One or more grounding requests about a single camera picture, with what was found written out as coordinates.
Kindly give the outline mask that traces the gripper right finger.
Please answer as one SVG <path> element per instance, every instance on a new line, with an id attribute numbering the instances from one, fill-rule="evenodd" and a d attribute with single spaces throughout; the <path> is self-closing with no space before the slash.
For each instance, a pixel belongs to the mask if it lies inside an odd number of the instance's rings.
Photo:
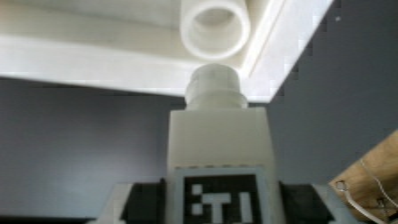
<path id="1" fill-rule="evenodd" d="M 312 184 L 280 183 L 280 186 L 287 224 L 361 224 L 328 188 Z"/>

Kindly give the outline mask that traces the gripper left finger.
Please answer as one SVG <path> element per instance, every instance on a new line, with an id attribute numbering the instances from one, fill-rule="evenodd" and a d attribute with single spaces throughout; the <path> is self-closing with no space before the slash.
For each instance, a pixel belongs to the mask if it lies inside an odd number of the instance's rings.
<path id="1" fill-rule="evenodd" d="M 166 180 L 115 186 L 99 218 L 88 224 L 166 224 Z"/>

